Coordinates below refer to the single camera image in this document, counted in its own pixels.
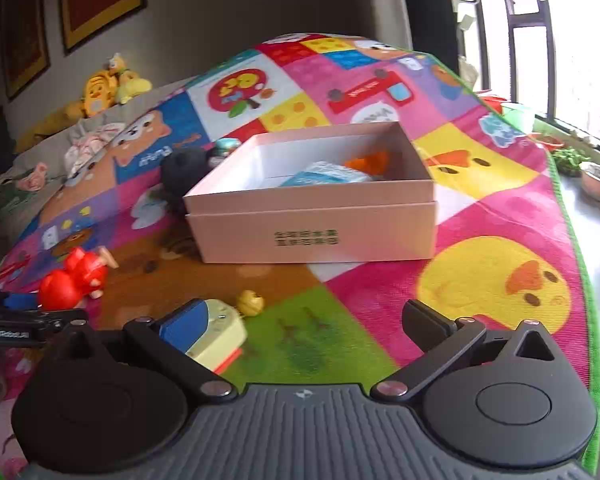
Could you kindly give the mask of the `small yellow bell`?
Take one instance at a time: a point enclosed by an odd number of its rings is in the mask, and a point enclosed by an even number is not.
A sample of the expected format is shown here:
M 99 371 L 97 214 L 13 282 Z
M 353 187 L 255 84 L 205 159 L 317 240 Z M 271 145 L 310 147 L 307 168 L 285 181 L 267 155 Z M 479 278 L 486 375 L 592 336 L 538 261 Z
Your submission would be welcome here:
M 253 290 L 243 290 L 236 299 L 236 309 L 247 318 L 259 315 L 264 307 L 264 298 Z

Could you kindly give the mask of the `red plastic toy figure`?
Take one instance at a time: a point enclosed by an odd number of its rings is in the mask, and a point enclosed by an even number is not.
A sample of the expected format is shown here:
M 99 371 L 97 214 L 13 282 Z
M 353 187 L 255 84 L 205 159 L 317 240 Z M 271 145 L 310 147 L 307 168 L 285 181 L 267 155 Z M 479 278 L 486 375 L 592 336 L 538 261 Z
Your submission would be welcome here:
M 38 304 L 45 312 L 81 307 L 87 298 L 98 299 L 104 294 L 109 270 L 118 267 L 117 260 L 104 246 L 96 252 L 73 248 L 64 266 L 50 271 L 38 284 Z

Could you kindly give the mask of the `black plush toy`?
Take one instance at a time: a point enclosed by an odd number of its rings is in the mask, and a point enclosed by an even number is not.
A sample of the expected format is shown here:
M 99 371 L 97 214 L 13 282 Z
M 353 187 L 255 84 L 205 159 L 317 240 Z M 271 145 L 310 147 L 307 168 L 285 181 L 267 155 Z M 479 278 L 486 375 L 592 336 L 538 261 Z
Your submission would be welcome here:
M 207 151 L 198 146 L 176 148 L 160 162 L 163 196 L 178 216 L 186 214 L 183 197 L 210 171 Z

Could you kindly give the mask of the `colourful cartoon play mat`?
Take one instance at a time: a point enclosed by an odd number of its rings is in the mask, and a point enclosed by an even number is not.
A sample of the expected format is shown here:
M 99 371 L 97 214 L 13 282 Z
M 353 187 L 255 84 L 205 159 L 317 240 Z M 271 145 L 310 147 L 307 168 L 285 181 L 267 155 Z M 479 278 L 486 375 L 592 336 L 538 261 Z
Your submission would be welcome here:
M 300 32 L 0 176 L 0 479 L 591 479 L 550 153 L 433 56 Z

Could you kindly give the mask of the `grey sofa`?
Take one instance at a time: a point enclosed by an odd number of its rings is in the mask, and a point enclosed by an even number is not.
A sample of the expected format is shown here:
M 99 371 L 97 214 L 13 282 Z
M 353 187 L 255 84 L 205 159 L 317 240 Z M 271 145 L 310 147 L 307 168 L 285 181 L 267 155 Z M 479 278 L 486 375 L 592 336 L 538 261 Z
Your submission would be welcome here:
M 66 151 L 70 148 L 71 141 L 80 135 L 80 128 L 92 131 L 99 126 L 110 124 L 110 122 L 123 122 L 125 129 L 135 119 L 140 118 L 175 90 L 181 88 L 183 84 L 184 82 L 181 80 L 172 82 L 172 84 L 136 96 L 126 104 L 111 107 L 92 118 L 81 119 L 69 128 L 55 133 L 14 157 L 7 169 L 0 173 L 0 261 L 16 244 L 18 237 L 50 201 L 54 193 L 60 190 L 61 185 L 73 184 L 80 180 L 80 173 L 72 178 L 67 177 L 64 163 Z M 84 167 L 92 166 L 103 154 L 100 151 Z M 16 188 L 17 180 L 31 171 L 38 162 L 44 162 L 47 166 L 44 188 L 35 193 L 18 190 Z

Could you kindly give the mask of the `pink rose plush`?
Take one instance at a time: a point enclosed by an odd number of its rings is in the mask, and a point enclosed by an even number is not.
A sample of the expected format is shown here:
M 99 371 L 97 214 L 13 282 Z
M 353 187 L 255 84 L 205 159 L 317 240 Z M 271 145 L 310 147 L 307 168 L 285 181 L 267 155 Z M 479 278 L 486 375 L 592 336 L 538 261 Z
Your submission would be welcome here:
M 38 162 L 35 167 L 16 182 L 16 188 L 20 191 L 35 193 L 41 191 L 46 185 L 47 166 L 44 162 Z

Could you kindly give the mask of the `pink cardboard box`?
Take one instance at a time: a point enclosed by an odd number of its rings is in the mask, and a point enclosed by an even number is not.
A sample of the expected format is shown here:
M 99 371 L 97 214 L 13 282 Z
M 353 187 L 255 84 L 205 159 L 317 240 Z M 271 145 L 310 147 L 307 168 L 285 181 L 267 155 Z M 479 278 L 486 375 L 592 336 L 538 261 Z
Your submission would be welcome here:
M 312 162 L 388 151 L 370 182 L 280 185 Z M 434 180 L 397 122 L 262 133 L 184 197 L 206 263 L 332 263 L 429 259 L 437 234 Z

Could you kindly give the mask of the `crumpled pink white cloth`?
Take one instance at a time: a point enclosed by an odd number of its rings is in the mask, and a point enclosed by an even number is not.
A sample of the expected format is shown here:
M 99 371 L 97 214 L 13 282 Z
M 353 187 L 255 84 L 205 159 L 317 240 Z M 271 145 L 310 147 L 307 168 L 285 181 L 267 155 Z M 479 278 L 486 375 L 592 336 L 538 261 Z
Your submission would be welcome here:
M 71 141 L 64 156 L 67 177 L 75 177 L 115 136 L 122 133 L 124 127 L 123 122 L 110 122 L 92 131 L 80 128 L 80 135 Z

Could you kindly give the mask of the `teal white small toy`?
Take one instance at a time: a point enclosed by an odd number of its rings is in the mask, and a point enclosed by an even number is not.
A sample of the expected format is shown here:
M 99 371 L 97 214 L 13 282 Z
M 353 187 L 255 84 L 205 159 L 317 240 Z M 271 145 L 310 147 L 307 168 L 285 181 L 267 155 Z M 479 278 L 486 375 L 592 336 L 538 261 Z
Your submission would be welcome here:
M 230 156 L 242 145 L 242 141 L 236 138 L 226 136 L 214 142 L 214 152 L 216 156 L 227 157 Z

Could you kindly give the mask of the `blue white tissue pack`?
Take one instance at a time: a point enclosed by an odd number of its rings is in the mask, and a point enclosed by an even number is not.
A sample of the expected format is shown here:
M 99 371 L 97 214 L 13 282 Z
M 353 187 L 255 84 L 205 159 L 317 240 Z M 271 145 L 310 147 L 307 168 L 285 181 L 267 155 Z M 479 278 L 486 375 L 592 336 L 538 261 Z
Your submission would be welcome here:
M 280 187 L 349 184 L 370 182 L 371 180 L 373 178 L 363 171 L 331 162 L 312 162 L 311 165 L 285 180 Z

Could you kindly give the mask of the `red flower pot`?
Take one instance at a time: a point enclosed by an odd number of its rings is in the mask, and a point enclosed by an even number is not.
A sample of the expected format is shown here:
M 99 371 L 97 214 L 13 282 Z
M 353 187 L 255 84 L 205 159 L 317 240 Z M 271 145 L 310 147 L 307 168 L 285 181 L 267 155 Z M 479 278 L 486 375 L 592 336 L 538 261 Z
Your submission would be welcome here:
M 529 138 L 536 144 L 541 145 L 550 153 L 561 150 L 565 147 L 565 143 L 558 138 L 555 138 L 551 134 L 544 132 L 532 132 L 529 134 Z

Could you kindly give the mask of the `green plastic bucket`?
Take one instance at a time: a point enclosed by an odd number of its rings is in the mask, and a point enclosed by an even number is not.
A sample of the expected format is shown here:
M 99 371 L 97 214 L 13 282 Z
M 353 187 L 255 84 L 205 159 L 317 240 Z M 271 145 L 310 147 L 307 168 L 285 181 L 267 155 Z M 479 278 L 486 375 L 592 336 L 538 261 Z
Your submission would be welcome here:
M 535 114 L 530 108 L 518 103 L 504 102 L 501 105 L 503 117 L 521 132 L 532 133 Z

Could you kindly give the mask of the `red plastic bucket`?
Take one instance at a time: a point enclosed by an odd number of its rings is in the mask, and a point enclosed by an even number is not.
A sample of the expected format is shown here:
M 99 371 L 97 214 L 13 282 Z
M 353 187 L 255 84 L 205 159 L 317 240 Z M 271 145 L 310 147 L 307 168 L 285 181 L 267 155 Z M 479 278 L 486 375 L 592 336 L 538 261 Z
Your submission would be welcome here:
M 492 110 L 495 110 L 498 114 L 503 114 L 503 104 L 507 102 L 506 98 L 500 96 L 492 96 L 490 93 L 479 93 L 478 97 L 489 105 Z

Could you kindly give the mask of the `yellow tiger plush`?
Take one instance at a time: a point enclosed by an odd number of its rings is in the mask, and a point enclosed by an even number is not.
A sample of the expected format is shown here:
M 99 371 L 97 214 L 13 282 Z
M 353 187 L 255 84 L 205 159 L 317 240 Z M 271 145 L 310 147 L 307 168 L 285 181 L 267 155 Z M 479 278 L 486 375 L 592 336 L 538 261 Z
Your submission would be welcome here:
M 93 117 L 114 105 L 118 81 L 108 70 L 94 73 L 84 86 L 83 109 L 86 117 Z

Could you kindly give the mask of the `yellow green duck plush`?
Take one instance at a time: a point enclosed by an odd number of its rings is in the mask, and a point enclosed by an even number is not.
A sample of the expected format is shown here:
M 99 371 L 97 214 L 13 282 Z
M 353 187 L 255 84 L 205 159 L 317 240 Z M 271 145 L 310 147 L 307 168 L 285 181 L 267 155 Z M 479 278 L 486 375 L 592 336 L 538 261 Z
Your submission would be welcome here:
M 114 80 L 114 100 L 117 104 L 126 104 L 152 90 L 152 83 L 130 70 L 119 53 L 109 59 L 108 75 Z

